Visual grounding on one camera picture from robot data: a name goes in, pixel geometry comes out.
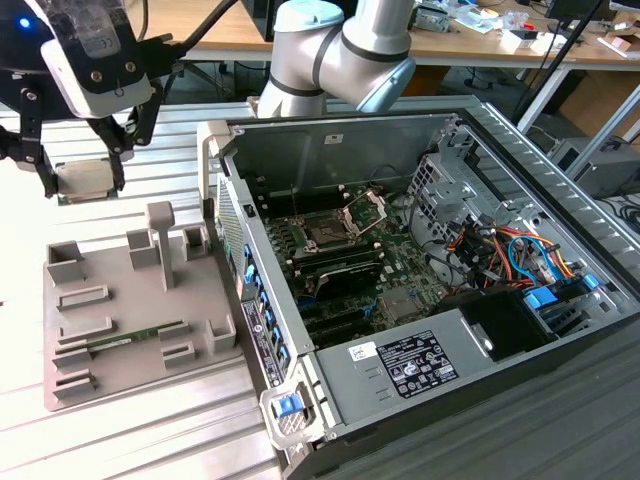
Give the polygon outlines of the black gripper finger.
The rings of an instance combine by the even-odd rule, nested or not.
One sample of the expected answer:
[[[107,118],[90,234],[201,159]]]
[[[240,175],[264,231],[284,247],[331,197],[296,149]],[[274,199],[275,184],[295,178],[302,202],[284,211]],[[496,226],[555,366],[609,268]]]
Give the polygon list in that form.
[[[114,189],[117,191],[125,186],[123,163],[133,156],[136,145],[146,146],[152,140],[163,101],[163,87],[160,82],[152,82],[151,87],[150,99],[134,106],[123,126],[113,116],[89,120],[89,126],[107,147]]]
[[[42,94],[32,88],[20,91],[20,131],[1,128],[1,159],[11,159],[18,167],[35,171],[46,198],[56,194],[56,173],[41,144]]]

